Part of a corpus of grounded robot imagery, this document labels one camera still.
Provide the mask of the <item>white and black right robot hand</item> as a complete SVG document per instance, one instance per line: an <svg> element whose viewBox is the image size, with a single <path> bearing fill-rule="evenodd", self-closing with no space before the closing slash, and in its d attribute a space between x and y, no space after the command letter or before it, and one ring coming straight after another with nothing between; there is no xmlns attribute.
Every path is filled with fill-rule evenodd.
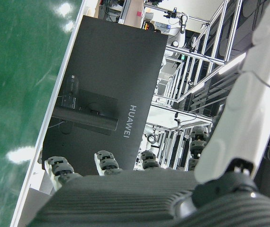
<svg viewBox="0 0 270 227"><path fill-rule="evenodd" d="M253 182L270 138L270 3L194 171L64 178L32 227L270 227Z"/></svg>

